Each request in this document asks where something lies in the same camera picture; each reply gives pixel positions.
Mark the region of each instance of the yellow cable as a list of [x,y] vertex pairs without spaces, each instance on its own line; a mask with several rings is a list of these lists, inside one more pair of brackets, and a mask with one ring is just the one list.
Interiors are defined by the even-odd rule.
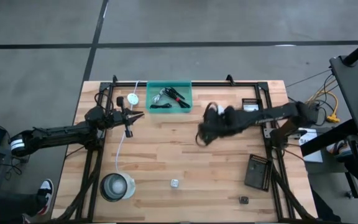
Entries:
[[[327,92],[327,94],[331,95],[335,99],[334,111],[331,115],[327,116],[327,121],[332,122],[332,123],[338,123],[341,121],[339,118],[336,117],[336,111],[338,109],[338,104],[339,104],[338,98],[336,97],[336,95],[334,93],[331,93],[330,91]],[[317,97],[320,97],[323,95],[324,95],[324,92],[320,93]]]
[[[327,87],[328,87],[329,85],[331,85],[332,83],[334,83],[335,81],[336,81],[336,80],[333,80],[333,81],[329,82],[329,83],[325,86],[325,89],[327,89]],[[319,89],[317,90],[317,92],[316,92],[313,96],[311,96],[306,102],[307,102],[307,103],[313,102],[315,99],[317,99],[317,97],[319,97],[318,95],[319,95],[321,92],[323,92],[323,94],[324,94],[324,87],[323,87],[323,86],[322,86],[321,88],[319,88]]]

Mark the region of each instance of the concrete floor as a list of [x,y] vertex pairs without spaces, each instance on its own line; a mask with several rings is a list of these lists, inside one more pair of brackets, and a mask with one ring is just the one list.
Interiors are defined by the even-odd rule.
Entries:
[[[102,0],[0,0],[0,44],[92,43],[101,5]],[[111,0],[99,42],[310,40],[358,40],[358,0]],[[291,84],[328,69],[331,57],[356,47],[98,49],[89,79],[222,80],[231,74]],[[15,134],[71,124],[89,52],[0,50],[0,125]],[[291,86],[288,95],[307,100],[328,75]],[[339,89],[334,92],[337,115],[346,121],[346,104]],[[65,147],[37,151],[23,174],[3,188],[34,193],[44,178],[57,184],[64,153]],[[349,189],[343,174],[310,175],[310,181],[343,222],[358,223],[358,199],[342,196]]]

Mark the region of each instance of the sneaker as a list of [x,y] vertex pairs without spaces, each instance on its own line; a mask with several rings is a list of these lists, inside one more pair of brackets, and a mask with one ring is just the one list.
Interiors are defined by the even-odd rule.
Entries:
[[53,195],[53,183],[50,179],[45,179],[44,182],[42,182],[41,187],[38,189],[38,194],[45,196],[47,204],[37,214],[45,215],[49,211]]
[[30,224],[30,221],[23,215],[23,224]]

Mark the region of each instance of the wooden tabletop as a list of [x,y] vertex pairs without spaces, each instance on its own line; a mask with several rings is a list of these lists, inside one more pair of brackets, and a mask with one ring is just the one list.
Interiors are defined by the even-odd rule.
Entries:
[[[85,113],[96,105],[94,95],[99,84],[84,83],[75,123],[83,121]],[[268,81],[268,86],[273,106],[288,102],[283,81]],[[114,103],[117,96],[133,91],[133,87],[115,87]],[[253,88],[193,87],[193,110],[176,115],[148,114],[145,87],[138,87],[136,93],[140,103],[134,110],[144,111],[145,116],[132,126],[134,137],[124,140],[118,163],[121,172],[135,179],[136,191],[130,199],[118,202],[106,201],[98,191],[94,222],[277,221],[271,187],[269,192],[264,192],[244,185],[249,154],[266,157],[260,127],[217,139],[208,147],[198,147],[195,143],[197,124],[210,101],[240,108],[242,98],[255,98]],[[116,127],[107,132],[100,180],[116,171],[114,160],[123,130],[123,127]],[[71,145],[67,153],[79,147]],[[287,149],[302,156],[299,147]],[[65,161],[53,218],[61,215],[78,193],[85,158],[86,150],[80,150]],[[317,217],[305,163],[291,154],[285,154],[284,161],[292,192],[307,211]],[[171,188],[171,179],[179,180],[179,188]],[[90,191],[84,214],[88,211],[89,195]],[[239,204],[241,195],[249,197],[248,205]],[[280,198],[287,217],[281,191]]]

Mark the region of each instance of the teal tray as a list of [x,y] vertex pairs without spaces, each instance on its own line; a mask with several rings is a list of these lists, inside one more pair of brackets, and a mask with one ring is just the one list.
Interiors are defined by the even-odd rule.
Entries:
[[[171,108],[156,108],[150,109],[153,104],[153,97],[160,93],[164,87],[173,87],[184,98],[184,102],[190,105],[190,108],[181,108],[180,105],[173,99],[162,95],[161,99],[156,103],[163,105],[171,103]],[[193,109],[193,97],[191,94],[191,81],[148,81],[146,85],[146,108],[149,113],[189,113]]]

